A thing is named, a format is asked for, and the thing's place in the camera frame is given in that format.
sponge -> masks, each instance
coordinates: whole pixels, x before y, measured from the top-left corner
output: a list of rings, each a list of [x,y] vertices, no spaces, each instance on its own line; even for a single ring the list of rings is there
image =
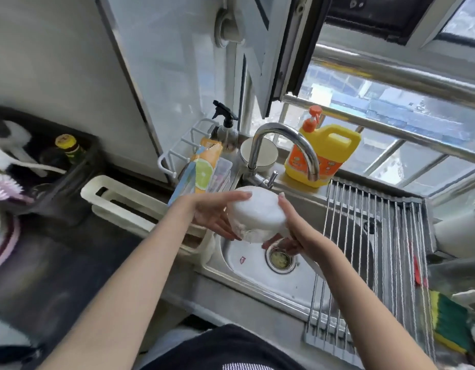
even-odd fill
[[[467,309],[439,292],[429,294],[434,338],[456,352],[471,351],[473,342],[467,327]]]

drain strainer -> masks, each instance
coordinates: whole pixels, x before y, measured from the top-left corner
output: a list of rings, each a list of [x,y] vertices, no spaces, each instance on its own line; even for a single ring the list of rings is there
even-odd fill
[[[278,274],[288,274],[296,267],[296,257],[288,255],[277,246],[267,249],[265,259],[268,266]]]

hand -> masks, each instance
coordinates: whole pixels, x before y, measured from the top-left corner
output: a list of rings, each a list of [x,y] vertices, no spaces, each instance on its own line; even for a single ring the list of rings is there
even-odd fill
[[[278,244],[278,247],[284,249],[289,255],[306,252],[311,258],[317,258],[319,253],[317,246],[318,239],[323,238],[323,235],[311,227],[311,225],[297,213],[296,209],[294,209],[292,204],[285,198],[283,192],[278,195],[278,205],[284,211],[287,219],[287,228],[292,237],[292,239],[284,238]],[[282,235],[277,234],[270,240],[264,242],[262,248],[267,249],[280,239],[282,239]]]
[[[192,197],[196,200],[194,224],[206,227],[228,240],[239,239],[231,229],[225,209],[230,202],[249,199],[251,192],[195,193]]]

soap bottle label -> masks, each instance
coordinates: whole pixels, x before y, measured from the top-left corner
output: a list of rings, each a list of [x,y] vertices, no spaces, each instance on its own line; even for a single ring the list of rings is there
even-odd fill
[[[324,157],[316,155],[318,158],[319,166],[320,166],[320,181],[328,182],[332,179],[333,175],[337,172],[337,170],[342,166],[342,162],[335,162],[328,160]],[[308,174],[308,163],[304,155],[302,154],[301,150],[295,145],[292,147],[291,154],[287,163],[293,169],[303,173]]]

lemon graphic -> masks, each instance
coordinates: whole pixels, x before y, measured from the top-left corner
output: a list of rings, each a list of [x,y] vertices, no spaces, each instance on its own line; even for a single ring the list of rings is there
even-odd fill
[[[195,176],[195,186],[198,189],[203,191],[206,190],[208,184],[210,183],[210,178],[212,177],[213,167],[210,165],[210,162],[204,160],[203,158],[198,158],[195,160],[196,164],[196,176]]]

